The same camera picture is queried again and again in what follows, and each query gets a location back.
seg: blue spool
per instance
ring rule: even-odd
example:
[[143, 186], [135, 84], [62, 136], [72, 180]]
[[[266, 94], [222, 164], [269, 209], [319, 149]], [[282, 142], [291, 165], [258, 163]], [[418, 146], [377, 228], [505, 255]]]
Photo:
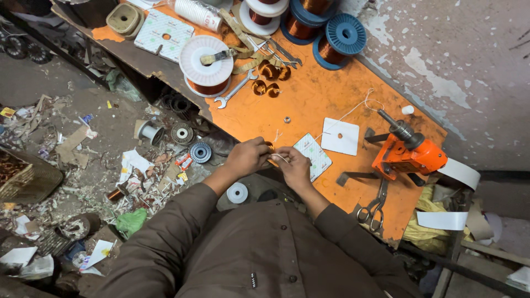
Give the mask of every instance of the blue spool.
[[[307, 26], [309, 28], [318, 28], [322, 25], [326, 24], [329, 19], [335, 15], [335, 11], [337, 11], [337, 7], [339, 6], [338, 2], [335, 1], [331, 4], [331, 6], [326, 10], [323, 14], [312, 14], [309, 11], [307, 11], [303, 6], [300, 0], [290, 0], [289, 1], [289, 8], [291, 11], [291, 14], [293, 17], [300, 22], [302, 25]], [[295, 45], [309, 45], [313, 40], [315, 40], [316, 36], [309, 38], [309, 39], [298, 39], [287, 31], [287, 28], [285, 27], [285, 17], [287, 13], [285, 13], [281, 17], [281, 23], [280, 28], [282, 33], [284, 34], [285, 38], [289, 40], [290, 42], [294, 43]]]
[[[366, 45], [366, 31], [351, 14], [341, 13], [334, 16], [326, 25], [326, 38], [331, 47], [345, 56], [352, 56], [363, 50]], [[313, 43], [313, 56], [316, 62], [329, 71], [337, 71], [348, 63], [345, 58], [339, 64], [331, 64], [319, 54], [319, 42], [324, 35], [320, 35]]]

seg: shirt sleeve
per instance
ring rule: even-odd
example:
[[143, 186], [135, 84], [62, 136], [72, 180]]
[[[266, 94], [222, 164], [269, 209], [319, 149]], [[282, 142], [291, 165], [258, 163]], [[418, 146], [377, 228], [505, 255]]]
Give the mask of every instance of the shirt sleeve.
[[120, 247], [97, 298], [174, 297], [183, 260], [217, 203], [206, 184], [193, 185]]
[[320, 213], [314, 224], [322, 236], [361, 264], [381, 290], [391, 297], [422, 297], [405, 272], [403, 263], [394, 259], [359, 225], [356, 218], [331, 204]]

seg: open-end wrench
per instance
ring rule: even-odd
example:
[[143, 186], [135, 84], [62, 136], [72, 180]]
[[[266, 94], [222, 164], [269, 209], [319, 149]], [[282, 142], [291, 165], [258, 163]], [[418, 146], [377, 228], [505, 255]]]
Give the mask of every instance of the open-end wrench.
[[273, 50], [271, 50], [269, 48], [269, 45], [268, 44], [264, 44], [263, 45], [264, 49], [267, 50], [269, 53], [271, 54], [274, 54], [274, 58], [276, 58], [276, 60], [280, 61], [283, 65], [285, 66], [292, 66], [294, 69], [297, 69], [296, 68], [296, 63], [295, 62], [290, 62], [290, 61], [284, 61], [280, 56], [278, 56], [277, 53], [275, 53]]
[[276, 48], [278, 49], [278, 51], [280, 53], [282, 53], [289, 61], [293, 61], [293, 62], [296, 62], [296, 63], [299, 63], [300, 65], [302, 65], [302, 60], [300, 60], [300, 58], [295, 58], [293, 57], [286, 49], [282, 48], [275, 40], [273, 40], [272, 38], [270, 39], [274, 45], [276, 46]]
[[254, 70], [255, 70], [254, 68], [249, 69], [249, 72], [247, 73], [246, 77], [241, 82], [239, 82], [239, 84], [236, 85], [236, 87], [230, 90], [230, 92], [225, 97], [218, 96], [214, 99], [214, 102], [221, 100], [221, 105], [218, 107], [218, 109], [224, 109], [226, 107], [226, 102], [232, 96], [234, 96], [234, 94], [236, 94], [239, 91], [239, 89], [241, 89], [241, 87], [243, 87], [249, 80], [255, 80], [258, 78], [257, 75], [252, 74]]

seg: concrete wall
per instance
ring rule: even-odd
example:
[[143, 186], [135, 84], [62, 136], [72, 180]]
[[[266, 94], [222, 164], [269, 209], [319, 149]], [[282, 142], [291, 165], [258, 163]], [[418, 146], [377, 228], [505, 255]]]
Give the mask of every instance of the concrete wall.
[[366, 28], [357, 58], [449, 131], [449, 157], [530, 170], [528, 0], [343, 0], [341, 10]]

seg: wicker basket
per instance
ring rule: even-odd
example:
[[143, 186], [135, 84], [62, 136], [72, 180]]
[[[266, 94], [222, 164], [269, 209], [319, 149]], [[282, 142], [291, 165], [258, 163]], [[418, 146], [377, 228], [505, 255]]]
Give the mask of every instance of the wicker basket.
[[[38, 203], [61, 183], [63, 174], [40, 158], [0, 147], [0, 203]], [[16, 169], [6, 173], [6, 169]]]

